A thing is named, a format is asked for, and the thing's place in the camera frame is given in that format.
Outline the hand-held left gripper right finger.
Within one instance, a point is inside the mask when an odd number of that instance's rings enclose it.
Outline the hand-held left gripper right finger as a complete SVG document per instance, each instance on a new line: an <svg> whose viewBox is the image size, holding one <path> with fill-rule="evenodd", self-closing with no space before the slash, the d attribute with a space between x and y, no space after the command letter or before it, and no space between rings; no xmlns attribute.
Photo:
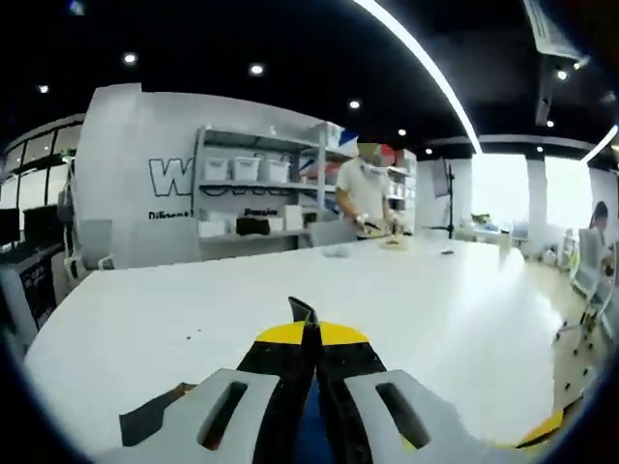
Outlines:
<svg viewBox="0 0 619 464"><path fill-rule="evenodd" d="M337 463L511 463L512 449L468 432L453 404L389 370L355 330L319 325L320 412Z"/></svg>

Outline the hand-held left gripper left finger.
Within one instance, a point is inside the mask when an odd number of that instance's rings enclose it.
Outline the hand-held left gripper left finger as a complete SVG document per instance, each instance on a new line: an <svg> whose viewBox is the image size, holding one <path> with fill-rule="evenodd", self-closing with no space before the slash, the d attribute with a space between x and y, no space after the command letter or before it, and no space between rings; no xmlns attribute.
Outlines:
<svg viewBox="0 0 619 464"><path fill-rule="evenodd" d="M295 322L259 335L237 368L181 383L119 418L106 463L291 463L310 360Z"/></svg>

